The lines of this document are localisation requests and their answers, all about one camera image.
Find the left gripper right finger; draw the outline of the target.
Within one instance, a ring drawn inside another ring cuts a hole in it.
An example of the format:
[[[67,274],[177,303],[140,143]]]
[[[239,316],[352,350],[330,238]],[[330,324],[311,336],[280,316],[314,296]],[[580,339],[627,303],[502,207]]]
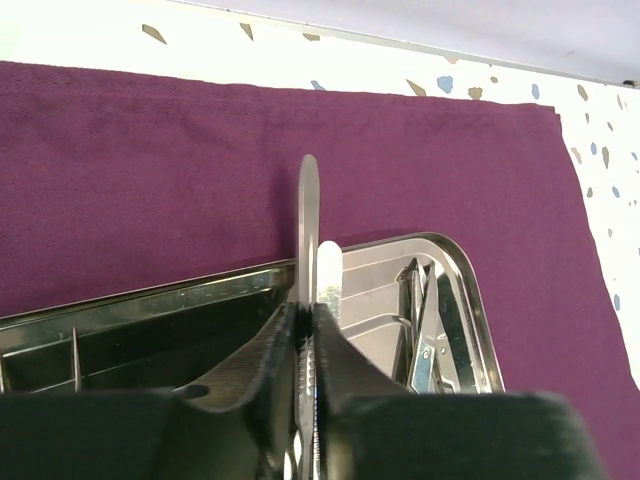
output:
[[[312,313],[325,479],[604,479],[581,419],[560,398],[413,394]]]

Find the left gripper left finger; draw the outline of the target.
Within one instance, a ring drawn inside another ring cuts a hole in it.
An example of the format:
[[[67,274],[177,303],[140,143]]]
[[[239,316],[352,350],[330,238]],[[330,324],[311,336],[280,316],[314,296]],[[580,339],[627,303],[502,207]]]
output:
[[[278,479],[291,441],[297,307],[174,391],[1,397],[4,479]]]

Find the steel surgical scissors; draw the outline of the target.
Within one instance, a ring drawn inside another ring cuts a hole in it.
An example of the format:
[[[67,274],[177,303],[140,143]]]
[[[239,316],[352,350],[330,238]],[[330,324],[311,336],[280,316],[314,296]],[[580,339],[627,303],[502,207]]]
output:
[[[444,268],[434,260],[423,263],[414,257],[398,280],[406,323],[399,381],[416,394],[459,393],[451,340],[460,313]]]

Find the stainless steel instrument tray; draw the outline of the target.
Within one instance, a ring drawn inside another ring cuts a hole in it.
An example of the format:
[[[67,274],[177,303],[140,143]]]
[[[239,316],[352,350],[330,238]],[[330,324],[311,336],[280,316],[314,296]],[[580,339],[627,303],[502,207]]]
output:
[[[504,387],[471,264],[449,238],[414,234],[343,251],[339,325],[386,375],[403,380],[409,346],[409,267],[437,278],[436,351],[455,391]],[[252,338],[295,294],[290,261],[5,317],[3,392],[179,387]]]

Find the thin steel probe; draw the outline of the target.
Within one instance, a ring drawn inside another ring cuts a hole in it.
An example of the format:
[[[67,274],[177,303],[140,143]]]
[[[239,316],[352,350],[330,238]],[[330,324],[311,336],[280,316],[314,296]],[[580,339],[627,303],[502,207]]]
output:
[[[82,372],[81,372],[78,333],[75,327],[73,327],[71,331],[71,347],[72,347],[71,360],[72,360],[74,391],[80,392],[82,390]]]

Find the steel tweezers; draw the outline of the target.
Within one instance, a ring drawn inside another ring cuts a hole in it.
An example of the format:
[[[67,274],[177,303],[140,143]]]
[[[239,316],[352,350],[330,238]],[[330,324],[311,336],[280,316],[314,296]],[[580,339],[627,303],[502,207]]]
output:
[[[313,479],[317,475],[315,453],[316,376],[311,313],[317,293],[320,182],[316,158],[303,157],[298,182],[298,242],[296,298],[298,316],[298,386],[296,426],[300,448],[294,451],[292,476]]]

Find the purple surgical kit cloth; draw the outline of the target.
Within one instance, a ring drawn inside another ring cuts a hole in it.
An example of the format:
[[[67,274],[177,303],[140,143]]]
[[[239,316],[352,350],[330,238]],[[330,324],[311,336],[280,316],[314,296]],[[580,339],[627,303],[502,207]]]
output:
[[[453,239],[506,384],[563,395],[638,477],[639,391],[549,106],[5,62],[2,313],[292,257],[306,154],[322,238]]]

